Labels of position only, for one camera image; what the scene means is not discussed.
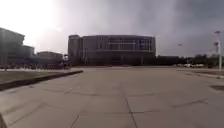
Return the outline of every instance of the curved building facade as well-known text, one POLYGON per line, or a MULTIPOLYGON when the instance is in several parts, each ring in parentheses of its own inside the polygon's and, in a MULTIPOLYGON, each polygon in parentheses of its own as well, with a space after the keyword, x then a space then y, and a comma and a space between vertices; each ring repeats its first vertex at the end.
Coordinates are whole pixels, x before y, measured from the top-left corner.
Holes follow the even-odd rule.
POLYGON ((156 39, 136 35, 71 35, 68 60, 71 65, 133 65, 154 57, 156 39))

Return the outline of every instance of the pavement tile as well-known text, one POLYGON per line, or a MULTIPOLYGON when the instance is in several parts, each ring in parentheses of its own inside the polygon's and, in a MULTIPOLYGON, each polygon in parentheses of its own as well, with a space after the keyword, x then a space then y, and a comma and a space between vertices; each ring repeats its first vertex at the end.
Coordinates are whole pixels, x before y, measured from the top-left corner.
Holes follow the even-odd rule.
POLYGON ((129 114, 80 116, 72 128, 136 128, 129 114))
POLYGON ((204 100, 187 91, 164 92, 156 96, 170 106, 179 106, 204 100))
POLYGON ((121 97, 93 97, 80 113, 81 115, 128 113, 129 109, 121 97))
POLYGON ((127 97, 131 112, 147 112, 169 108, 155 96, 127 97))
POLYGON ((123 91, 121 86, 108 83, 97 88, 96 94, 103 96, 123 96, 123 91))
POLYGON ((204 102, 208 103, 208 105, 211 105, 215 108, 218 108, 220 110, 224 111, 224 95, 219 95, 216 97, 208 98, 204 102))
POLYGON ((44 107, 19 122, 11 128, 69 128, 77 115, 73 115, 62 109, 44 107))
POLYGON ((69 91, 70 93, 77 93, 77 94, 96 94, 96 91, 97 91, 97 87, 98 85, 89 85, 89 84, 86 84, 86 85, 76 85, 76 86, 73 86, 72 89, 69 91))
POLYGON ((224 112, 207 104, 193 104, 176 109, 201 128, 224 128, 224 112))
POLYGON ((62 108, 72 113, 79 113, 89 102, 90 96, 66 94, 57 99, 47 102, 52 107, 62 108))
POLYGON ((138 128, 197 128, 173 111, 134 114, 138 128))
POLYGON ((7 126, 10 126, 41 107, 43 107, 43 104, 40 102, 30 102, 24 105, 14 106, 14 108, 10 108, 2 114, 7 126))

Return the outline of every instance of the low building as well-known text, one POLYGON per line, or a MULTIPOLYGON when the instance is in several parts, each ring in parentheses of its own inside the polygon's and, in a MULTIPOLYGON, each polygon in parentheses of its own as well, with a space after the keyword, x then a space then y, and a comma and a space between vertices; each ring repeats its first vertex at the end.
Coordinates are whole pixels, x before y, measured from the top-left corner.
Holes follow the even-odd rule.
POLYGON ((0 65, 19 65, 23 62, 24 35, 0 28, 0 65))
POLYGON ((155 57, 156 40, 136 35, 71 35, 68 60, 71 65, 137 65, 155 57))

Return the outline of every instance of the large building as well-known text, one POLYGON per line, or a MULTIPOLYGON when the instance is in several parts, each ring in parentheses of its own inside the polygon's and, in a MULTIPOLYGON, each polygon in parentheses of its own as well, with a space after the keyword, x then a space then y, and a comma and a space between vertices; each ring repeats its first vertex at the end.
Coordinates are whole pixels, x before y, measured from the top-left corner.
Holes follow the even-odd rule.
POLYGON ((71 35, 68 60, 71 65, 114 65, 144 63, 154 57, 155 37, 136 35, 71 35))
POLYGON ((24 35, 0 28, 0 65, 23 63, 24 35))
POLYGON ((63 54, 43 51, 36 54, 38 64, 60 64, 63 61, 63 54))

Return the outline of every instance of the pole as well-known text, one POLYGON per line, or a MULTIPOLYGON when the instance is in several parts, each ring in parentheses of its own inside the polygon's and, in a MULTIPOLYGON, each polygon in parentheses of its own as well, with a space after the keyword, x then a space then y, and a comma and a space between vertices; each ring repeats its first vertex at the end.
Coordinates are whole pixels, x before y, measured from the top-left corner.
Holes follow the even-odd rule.
POLYGON ((222 75, 222 48, 221 48, 221 42, 220 42, 220 31, 216 31, 215 34, 217 35, 217 43, 218 43, 218 54, 219 54, 219 75, 221 77, 222 75))

